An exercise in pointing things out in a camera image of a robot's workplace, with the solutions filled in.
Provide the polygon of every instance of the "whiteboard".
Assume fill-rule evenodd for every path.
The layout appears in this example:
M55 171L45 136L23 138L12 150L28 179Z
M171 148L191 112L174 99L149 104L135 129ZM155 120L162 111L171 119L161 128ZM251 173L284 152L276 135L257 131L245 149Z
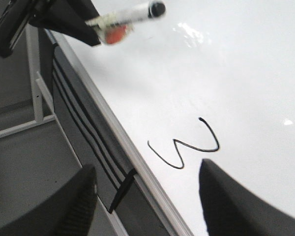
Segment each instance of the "whiteboard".
M100 14L141 0L93 1ZM295 0L167 0L167 14L114 46L66 36L195 236L207 235L199 168L210 158L295 217ZM204 118L220 143L215 148Z

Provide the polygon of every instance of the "black rubber strip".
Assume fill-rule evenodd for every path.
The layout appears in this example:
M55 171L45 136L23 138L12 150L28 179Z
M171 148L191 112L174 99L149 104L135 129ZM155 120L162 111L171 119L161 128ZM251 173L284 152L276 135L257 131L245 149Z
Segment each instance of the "black rubber strip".
M57 65L54 65L54 69L56 70L56 74L57 74L57 70L59 69ZM121 184L122 180L120 179L120 177L118 176L118 174L116 173L115 169L113 168L112 164L110 163L110 161L107 159L104 150L102 149L100 143L98 142L97 138L95 137L94 133L90 130L90 128L88 127L88 125L86 124L86 122L84 121L84 119L81 117L81 115L79 114L79 112L77 111L77 109L75 108L74 104L72 103L71 99L75 99L75 97L70 98L70 95L67 93L66 89L64 88L63 83L61 82L61 78L58 76L59 82L61 84L61 87L66 95L66 97L68 98L69 103L71 104L72 108L74 109L76 115L78 116L80 122L83 124L83 126L85 127L85 129L88 131L88 133L93 137L93 140L96 142L98 149L101 153L101 155L103 156L103 158L105 159L105 162L107 163L107 165L109 166L109 168L111 169L112 173L114 174L115 178L117 179L117 181Z
M199 185L210 236L295 236L294 218L254 195L209 159L202 160Z
M57 64L59 70L61 71L62 74L65 74L65 72L63 71L61 65L59 64L59 62L57 61L57 59L54 60L55 63ZM120 170L120 172L126 176L127 173L126 171L123 169L123 167L119 164L119 162L116 160L116 158L114 157L114 155L112 154L110 148L105 145L105 142L103 141L104 138L103 136L101 135L101 133L99 132L98 128L96 127L96 124L94 123L92 117L90 116L88 110L85 108L83 102L81 101L81 99L79 98L78 94L76 93L74 87L72 86L71 82L66 78L66 76L64 77L64 79L66 80L66 83L68 84L68 86L70 87L71 89L71 92L73 94L73 96L75 97L77 103L79 104L81 110L83 111L84 115L87 117L88 119L88 122L91 124L91 126L95 129L95 131L97 132L97 135L99 136L101 142L103 143L103 146L105 147L105 149L107 150L108 154L110 155L110 157L113 159L115 165L118 167L118 169Z
M69 113L70 113L70 116L72 118L72 120L74 121L74 123L76 124L76 126L78 127L78 129L80 130L81 134L83 135L83 137L85 138L85 140L87 141L88 145L91 147L94 155L96 156L96 158L98 159L100 165L102 166L105 174L107 175L108 179L110 180L110 182L112 183L113 187L118 190L118 187L116 186L115 182L113 181L113 179L111 178L110 174L108 173L108 171L106 170L102 160L98 157L98 155L96 154L96 151L94 150L94 147L93 145L91 144L90 140L88 139L88 137L86 136L86 134L84 133L84 131L82 130L80 124L78 124L78 121L75 119L73 113L73 109L71 107L69 107L70 105L68 104L68 101L66 101L66 99L64 98L64 95L62 94L63 91L61 91L61 88L60 88L60 82L58 81L58 78L56 77L56 75L54 75L54 81L55 81L55 84L59 90L59 93L60 93L60 96L61 98L63 99L64 103L65 103L65 106L67 107Z

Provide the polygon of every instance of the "marker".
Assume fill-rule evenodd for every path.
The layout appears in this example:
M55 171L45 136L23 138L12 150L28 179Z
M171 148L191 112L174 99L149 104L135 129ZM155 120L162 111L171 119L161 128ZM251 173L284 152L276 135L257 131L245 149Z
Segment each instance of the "marker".
M154 0L139 4L130 9L99 16L86 21L91 27L98 27L102 30L122 25L128 25L135 22L142 22L148 19L158 18L164 15L166 7L163 2Z

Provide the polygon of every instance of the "gray floor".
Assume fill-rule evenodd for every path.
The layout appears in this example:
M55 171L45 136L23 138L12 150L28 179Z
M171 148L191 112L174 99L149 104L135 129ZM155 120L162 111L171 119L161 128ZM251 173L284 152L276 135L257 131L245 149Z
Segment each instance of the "gray floor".
M0 108L0 130L34 120L31 100Z
M55 121L0 139L0 227L43 202L78 169ZM101 205L89 235L116 235Z

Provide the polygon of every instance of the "black plastic part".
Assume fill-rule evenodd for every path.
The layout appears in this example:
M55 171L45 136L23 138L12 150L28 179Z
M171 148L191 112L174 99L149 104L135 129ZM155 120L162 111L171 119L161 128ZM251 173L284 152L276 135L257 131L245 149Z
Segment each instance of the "black plastic part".
M200 169L200 197L210 236L295 236L295 219L270 206L209 159Z
M0 236L87 236L97 193L96 173L85 165L66 185L29 213L0 229Z
M31 9L36 1L12 0L0 18L0 56L11 55L25 25L31 17Z
M117 190L117 193L115 195L115 198L111 204L111 206L109 207L108 212L111 214L113 213L113 210L115 210L119 203L121 202L121 200L123 199L123 197L127 194L127 192L129 191L133 181L134 181L134 175L137 174L136 169L132 169L128 175L126 176L126 178L124 179L124 181L121 183L119 189Z
M100 44L96 32L85 24L86 20L99 16L90 0L55 0L47 9L37 9L30 24L67 34L90 46Z
M90 0L11 0L0 18L0 56L12 54L25 25L58 31L90 46L100 44L85 24L99 16Z
M149 18L155 18L155 17L160 17L163 15L166 11L166 7L164 3L162 2L155 2L151 9L149 10L148 17Z

